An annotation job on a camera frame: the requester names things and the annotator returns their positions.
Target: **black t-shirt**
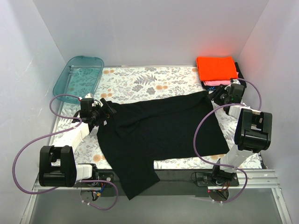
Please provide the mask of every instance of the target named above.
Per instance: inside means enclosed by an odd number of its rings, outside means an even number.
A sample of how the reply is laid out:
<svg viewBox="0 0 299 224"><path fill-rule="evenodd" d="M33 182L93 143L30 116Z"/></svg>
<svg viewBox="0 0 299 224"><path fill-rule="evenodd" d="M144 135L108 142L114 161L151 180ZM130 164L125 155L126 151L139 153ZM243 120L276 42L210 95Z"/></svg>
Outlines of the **black t-shirt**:
<svg viewBox="0 0 299 224"><path fill-rule="evenodd" d="M159 181L154 160L196 157L195 130L213 109L207 91L132 104L108 103L117 112L99 127L98 141L129 199ZM214 114L200 128L196 147L201 156L229 151Z"/></svg>

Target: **orange folded cloth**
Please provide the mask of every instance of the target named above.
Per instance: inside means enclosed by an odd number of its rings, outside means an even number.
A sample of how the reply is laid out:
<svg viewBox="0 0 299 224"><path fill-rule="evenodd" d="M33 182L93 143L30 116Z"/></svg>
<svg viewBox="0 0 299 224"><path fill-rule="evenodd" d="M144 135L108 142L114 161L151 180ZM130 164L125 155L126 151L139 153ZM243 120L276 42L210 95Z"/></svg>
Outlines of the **orange folded cloth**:
<svg viewBox="0 0 299 224"><path fill-rule="evenodd" d="M238 78L232 57L198 57L196 63L201 81Z"/></svg>

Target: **wire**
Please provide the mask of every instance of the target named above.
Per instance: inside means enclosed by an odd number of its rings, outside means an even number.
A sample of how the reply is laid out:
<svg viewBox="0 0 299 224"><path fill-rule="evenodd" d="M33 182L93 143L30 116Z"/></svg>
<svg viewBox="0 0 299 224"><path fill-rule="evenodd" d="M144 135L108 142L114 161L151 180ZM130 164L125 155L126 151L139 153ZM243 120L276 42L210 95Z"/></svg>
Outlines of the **wire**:
<svg viewBox="0 0 299 224"><path fill-rule="evenodd" d="M103 192L104 188L105 188L105 185L102 185L102 188L100 190L100 194Z"/></svg>
<svg viewBox="0 0 299 224"><path fill-rule="evenodd" d="M91 191L91 193L92 193L92 197L93 197L93 192ZM94 202L95 200L97 200L97 198L94 198L94 197L93 197L93 202Z"/></svg>
<svg viewBox="0 0 299 224"><path fill-rule="evenodd" d="M228 182L228 186L224 190L227 190L228 188L229 188L229 182Z"/></svg>
<svg viewBox="0 0 299 224"><path fill-rule="evenodd" d="M216 191L216 192L217 192L217 194L218 194L220 197L224 198L225 200L228 199L227 197L224 196L224 194L222 194L221 191Z"/></svg>
<svg viewBox="0 0 299 224"><path fill-rule="evenodd" d="M60 94L60 95L57 95L55 96L51 101L50 101L50 104L49 104L49 107L50 107L50 110L53 114L55 114L56 116L60 117L60 118L65 118L65 119L77 119L79 120L79 123L77 125L75 125L74 127L70 127L68 129L65 129L65 130L62 130L62 131L59 131L59 132L55 132L55 133L51 133L51 134L47 134L47 135L44 135L44 136L41 136L39 138L36 138L36 139L33 139L32 141L28 142L26 145L24 145L23 148L21 148L21 150L18 152L18 154L15 156L15 159L14 159L14 162L13 162L13 168L12 168L12 172L13 172L13 179L14 179L14 183L16 184L16 186L18 187L18 189L20 189L22 192L26 193L26 194L29 194L29 195L40 195L40 194L43 194L43 193L47 193L49 191L52 191L54 189L56 189L57 187L54 187L54 188L50 188L48 190L44 190L44 191L38 191L38 192L32 192L32 191L28 191L28 190L25 190L24 188L22 188L22 186L19 184L17 178L16 178L16 174L15 174L15 166L17 164L17 161L18 161L18 158L20 157L21 153L28 147L30 146L32 143L38 141L38 140L41 140L41 139L44 139L44 138L48 138L50 136L53 136L53 135L56 135L56 134L60 134L60 133L63 133L63 132L67 132L67 131L70 131L76 127L78 127L79 125L82 124L82 120L81 118L76 118L76 117L66 117L66 116L62 116L62 115L59 115L58 113L56 113L55 111L53 111L52 109L52 103L53 101L58 98L58 97L61 97L61 96L69 96L69 97L74 97L74 98L77 98L78 100L80 100L79 97L76 97L76 96L73 96L73 95L69 95L69 94Z"/></svg>
<svg viewBox="0 0 299 224"><path fill-rule="evenodd" d="M102 208L102 207L99 207L99 206L97 206L97 205L95 205L95 204L93 204L93 203L90 203L89 201L86 201L86 200L82 200L82 202L84 202L84 203L86 203L86 204L88 204L88 205L91 205L91 206L95 207L96 209L103 210L103 211L109 210L109 209L111 209L113 206L115 206L115 204L116 204L116 202L117 202L117 199L118 199L118 189L117 189L117 187L116 187L116 185L115 185L114 183L109 182L109 181L103 181L103 180L97 180L97 181L95 181L95 180L89 180L89 181L88 181L88 180L83 180L83 181L81 181L81 182L83 182L83 183L92 183L92 182L109 183L109 184L111 184L111 185L114 187L115 192L116 192L116 198L115 198L114 202L112 203L112 205L110 205L108 208Z"/></svg>
<svg viewBox="0 0 299 224"><path fill-rule="evenodd" d="M218 189L218 191L222 191L224 189L224 187L225 187L225 184L226 183L224 183L224 185L222 186L222 188Z"/></svg>

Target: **white wall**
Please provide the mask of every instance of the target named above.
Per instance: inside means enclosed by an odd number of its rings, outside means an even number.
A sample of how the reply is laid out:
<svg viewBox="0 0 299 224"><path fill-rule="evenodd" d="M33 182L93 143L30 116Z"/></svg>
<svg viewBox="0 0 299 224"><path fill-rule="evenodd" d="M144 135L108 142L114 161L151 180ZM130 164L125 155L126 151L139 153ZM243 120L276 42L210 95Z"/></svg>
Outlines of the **white wall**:
<svg viewBox="0 0 299 224"><path fill-rule="evenodd" d="M190 65L241 52L268 0L34 0L65 61Z"/></svg>
<svg viewBox="0 0 299 224"><path fill-rule="evenodd" d="M15 186L12 162L23 145L51 132L54 116L48 104L65 61L32 0L0 1L0 37L0 223L17 224L29 195ZM28 190L47 143L29 147L17 164L17 178Z"/></svg>
<svg viewBox="0 0 299 224"><path fill-rule="evenodd" d="M261 91L262 110L273 114L271 146L262 156L276 170L293 223L299 223L298 12L296 0L270 0L238 59ZM245 100L258 105L253 89Z"/></svg>

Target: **purple cable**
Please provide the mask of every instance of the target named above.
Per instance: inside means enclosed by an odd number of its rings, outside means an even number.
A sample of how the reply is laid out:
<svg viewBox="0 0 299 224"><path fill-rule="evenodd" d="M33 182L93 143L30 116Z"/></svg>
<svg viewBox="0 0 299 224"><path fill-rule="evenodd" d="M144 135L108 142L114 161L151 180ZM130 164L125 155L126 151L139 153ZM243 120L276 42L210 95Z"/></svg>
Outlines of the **purple cable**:
<svg viewBox="0 0 299 224"><path fill-rule="evenodd" d="M90 203L89 201L86 201L86 200L82 200L82 202L85 202L86 204L91 205L91 206L95 207L96 209L99 209L99 210L102 210L102 211L109 210L113 206L115 206L115 204L117 202L117 199L118 199L118 189L117 189L117 187L116 187L116 185L114 183L109 182L109 181L102 181L102 180L98 180L98 181L92 181L92 180L90 180L90 181L81 181L81 182L84 182L84 183L94 183L94 182L109 183L109 184L111 184L114 187L115 192L116 192L116 198L115 198L114 202L112 203L112 205L110 205L108 208L101 208L101 207L99 207L99 206L97 206L97 205L95 205L93 203Z"/></svg>
<svg viewBox="0 0 299 224"><path fill-rule="evenodd" d="M69 96L69 97L75 97L77 98L78 100L79 97L76 97L76 96L73 96L73 95L69 95L69 94L60 94L60 95L57 95L55 96L51 101L50 101L50 110L53 114L55 114L56 116L60 117L60 118L66 118L66 119L77 119L79 120L79 123L77 125L75 125L74 127L71 127L71 128L68 128L68 129L65 129L65 130L62 130L62 131L59 131L59 132L55 132L55 133L51 133L51 134L47 134L47 135L44 135L44 136L41 136L37 139L33 139L32 141L28 142L26 145L24 145L24 147L18 152L18 154L16 155L15 159L14 159L14 162L13 162L13 179L14 179L14 183L16 184L16 186L18 187L18 189L20 189L22 192L26 193L26 194L30 194L30 195L40 195L40 194L43 194L43 193L47 193L49 191L52 191L54 189L56 189L57 187L54 187L54 188L51 188L51 189L48 189L48 190L44 190L44 191L38 191L38 192L32 192L32 191L27 191L25 190L24 188L21 187L21 185L19 184L17 178L16 178L16 175L15 175L15 166L16 166L16 163L18 161L18 158L20 157L21 153L28 147L30 146L32 143L40 140L40 139L44 139L44 138L48 138L52 135L56 135L56 134L60 134L60 133L63 133L63 132L67 132L67 131L70 131L76 127L78 127L79 125L82 124L82 120L80 118L75 118L75 117L66 117L66 116L62 116L62 115L59 115L58 113L56 113L55 111L53 111L52 109L52 102L58 98L58 97L61 97L61 96Z"/></svg>
<svg viewBox="0 0 299 224"><path fill-rule="evenodd" d="M253 86L253 88L255 88L255 90L257 91L257 93L258 93L258 97L259 97L259 99L260 99L260 105L259 105L259 107L258 107L258 111L261 109L261 107L262 107L262 96L261 96L261 93L260 93L260 91L257 89L257 87L252 83L252 82L250 82L250 81L247 81L247 80L245 80L245 79L243 79L243 78L237 78L238 80L241 80L241 81L244 81L244 82L246 82L246 83L249 83L250 85L252 85Z"/></svg>

